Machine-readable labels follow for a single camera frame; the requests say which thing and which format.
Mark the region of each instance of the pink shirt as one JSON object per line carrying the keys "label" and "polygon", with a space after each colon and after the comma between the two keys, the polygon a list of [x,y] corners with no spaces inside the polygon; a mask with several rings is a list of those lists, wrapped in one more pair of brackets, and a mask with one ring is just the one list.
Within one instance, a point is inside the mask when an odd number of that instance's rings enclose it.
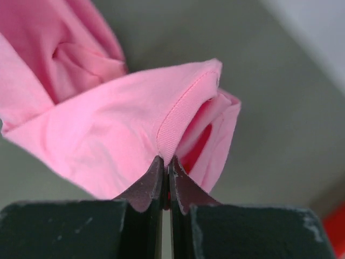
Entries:
{"label": "pink shirt", "polygon": [[218,88],[221,63],[127,74],[87,0],[0,1],[5,138],[100,199],[174,154],[207,192],[229,152],[240,101]]}

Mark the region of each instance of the stitching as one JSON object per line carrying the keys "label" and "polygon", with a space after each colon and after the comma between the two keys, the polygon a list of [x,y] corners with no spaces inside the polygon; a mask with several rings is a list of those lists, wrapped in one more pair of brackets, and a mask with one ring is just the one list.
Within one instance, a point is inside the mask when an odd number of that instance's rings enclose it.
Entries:
{"label": "stitching", "polygon": [[218,73],[216,71],[209,71],[209,72],[206,72],[204,74],[202,74],[198,79],[196,79],[194,81],[194,83],[185,91],[185,93],[178,99],[178,101],[174,104],[174,106],[172,107],[172,109],[168,112],[168,114],[165,116],[164,120],[162,121],[161,125],[159,126],[159,129],[158,129],[158,132],[157,132],[157,136],[156,136],[156,145],[157,145],[157,149],[158,149],[158,153],[159,155],[161,156],[161,152],[159,150],[159,146],[158,146],[158,139],[160,137],[160,134],[161,134],[161,129],[162,129],[162,126],[163,124],[165,123],[165,121],[167,120],[167,118],[171,115],[171,113],[176,109],[176,106],[181,102],[181,100],[193,89],[193,87],[199,83],[199,81],[205,77],[206,75],[208,74],[217,74]]}

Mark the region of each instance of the black clamp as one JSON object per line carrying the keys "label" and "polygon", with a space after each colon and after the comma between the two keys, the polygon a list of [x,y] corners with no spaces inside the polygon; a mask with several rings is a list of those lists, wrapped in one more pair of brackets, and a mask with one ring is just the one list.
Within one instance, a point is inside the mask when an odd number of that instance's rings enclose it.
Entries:
{"label": "black clamp", "polygon": [[335,258],[308,209],[223,205],[156,157],[112,201],[17,202],[0,213],[0,258],[161,258],[162,210],[170,209],[173,257]]}

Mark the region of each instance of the red object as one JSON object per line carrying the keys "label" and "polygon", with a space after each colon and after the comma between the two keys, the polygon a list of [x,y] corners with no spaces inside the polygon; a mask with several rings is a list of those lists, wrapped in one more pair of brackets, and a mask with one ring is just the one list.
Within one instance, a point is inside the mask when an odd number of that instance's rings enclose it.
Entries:
{"label": "red object", "polygon": [[337,257],[345,256],[345,202],[323,224]]}

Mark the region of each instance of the gray surface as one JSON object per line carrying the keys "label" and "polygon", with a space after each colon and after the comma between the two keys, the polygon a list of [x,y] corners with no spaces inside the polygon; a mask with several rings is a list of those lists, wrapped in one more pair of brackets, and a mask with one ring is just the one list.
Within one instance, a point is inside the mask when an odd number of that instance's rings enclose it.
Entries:
{"label": "gray surface", "polygon": [[[216,198],[305,206],[345,178],[344,97],[257,1],[95,2],[131,71],[213,57],[224,63],[220,85],[243,109]],[[0,165],[0,207],[89,197],[3,140]]]}

